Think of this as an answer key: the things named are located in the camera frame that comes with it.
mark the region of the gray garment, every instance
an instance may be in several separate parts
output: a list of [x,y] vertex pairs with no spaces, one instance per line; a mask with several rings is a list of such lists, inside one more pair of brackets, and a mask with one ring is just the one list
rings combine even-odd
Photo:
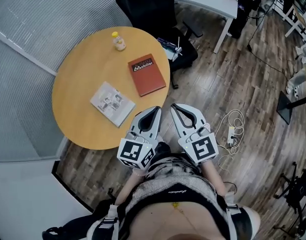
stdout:
[[294,90],[300,84],[306,81],[306,66],[297,72],[290,80],[287,81],[287,87]]
[[155,162],[150,166],[145,181],[138,185],[132,193],[132,200],[125,208],[125,215],[139,201],[179,183],[201,194],[216,208],[224,220],[228,222],[226,211],[223,211],[218,204],[215,188],[204,177],[197,175],[200,172],[199,167],[192,165],[182,157],[167,157]]

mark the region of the chair armrest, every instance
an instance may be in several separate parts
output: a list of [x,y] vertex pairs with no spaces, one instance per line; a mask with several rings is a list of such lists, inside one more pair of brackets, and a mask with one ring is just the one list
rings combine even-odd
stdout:
[[197,38],[203,36],[202,30],[190,18],[184,18],[183,24],[187,27],[187,32],[185,34],[185,37],[187,39],[190,38],[191,34],[194,34],[194,36],[196,36]]

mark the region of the white cable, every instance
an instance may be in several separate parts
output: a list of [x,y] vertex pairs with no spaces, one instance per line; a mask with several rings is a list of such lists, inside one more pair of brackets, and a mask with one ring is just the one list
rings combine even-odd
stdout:
[[[233,124],[232,124],[232,123],[230,122],[230,116],[231,116],[232,114],[234,114],[234,113],[237,113],[237,114],[239,115],[240,118],[239,118],[239,117],[236,117],[236,118],[233,120]],[[238,109],[233,109],[233,110],[231,110],[230,112],[228,112],[228,113],[222,118],[222,120],[221,120],[221,122],[220,122],[220,124],[219,124],[219,126],[218,126],[218,128],[217,128],[217,130],[216,130],[216,132],[215,132],[215,137],[217,136],[217,134],[218,134],[218,132],[219,132],[219,129],[220,129],[220,127],[221,127],[221,125],[222,125],[222,123],[223,123],[223,121],[224,121],[224,119],[225,119],[226,117],[228,117],[228,118],[227,118],[227,121],[228,121],[229,126],[234,127],[234,135],[241,135],[240,140],[238,140],[237,144],[234,145],[234,146],[232,146],[232,147],[230,148],[230,150],[227,149],[225,146],[222,146],[222,145],[220,145],[220,144],[217,145],[217,146],[219,146],[219,147],[225,149],[225,150],[228,152],[228,155],[223,155],[223,156],[218,160],[217,164],[218,164],[218,167],[220,167],[222,170],[227,171],[227,172],[229,173],[229,177],[230,177],[230,176],[231,176],[230,171],[229,171],[228,169],[224,169],[224,168],[220,165],[220,161],[221,161],[221,159],[224,158],[224,157],[229,157],[229,158],[233,159],[232,156],[239,152],[239,150],[240,150],[240,143],[242,142],[242,139],[243,139],[243,137],[244,137],[244,123],[245,123],[245,119],[244,119],[244,116],[243,116],[243,114],[242,114],[242,112],[241,112],[240,110],[238,110]]]

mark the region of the red book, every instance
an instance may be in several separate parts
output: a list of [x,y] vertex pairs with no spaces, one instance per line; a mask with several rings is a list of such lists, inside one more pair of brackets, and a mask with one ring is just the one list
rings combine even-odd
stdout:
[[166,86],[152,54],[130,61],[128,68],[140,96],[147,95]]

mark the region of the white book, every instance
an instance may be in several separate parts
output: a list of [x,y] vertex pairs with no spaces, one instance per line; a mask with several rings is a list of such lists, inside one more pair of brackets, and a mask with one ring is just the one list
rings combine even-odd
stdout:
[[135,108],[133,101],[129,100],[107,82],[101,85],[90,102],[117,127],[121,126]]

